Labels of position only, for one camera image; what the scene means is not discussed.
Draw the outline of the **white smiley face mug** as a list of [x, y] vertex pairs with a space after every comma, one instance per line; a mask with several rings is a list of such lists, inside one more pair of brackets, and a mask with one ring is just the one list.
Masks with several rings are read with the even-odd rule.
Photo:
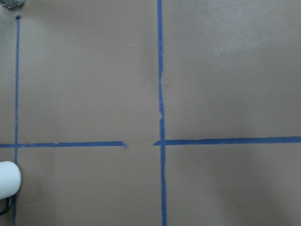
[[5, 207], [0, 210], [3, 216], [15, 203], [16, 194], [21, 187], [22, 176], [19, 167], [11, 161], [0, 162], [0, 199], [5, 200]]

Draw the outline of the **aluminium frame post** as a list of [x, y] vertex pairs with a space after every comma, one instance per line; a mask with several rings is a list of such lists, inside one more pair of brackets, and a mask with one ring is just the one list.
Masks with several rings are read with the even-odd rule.
[[0, 0], [0, 5], [8, 10], [20, 8], [24, 5], [24, 0]]

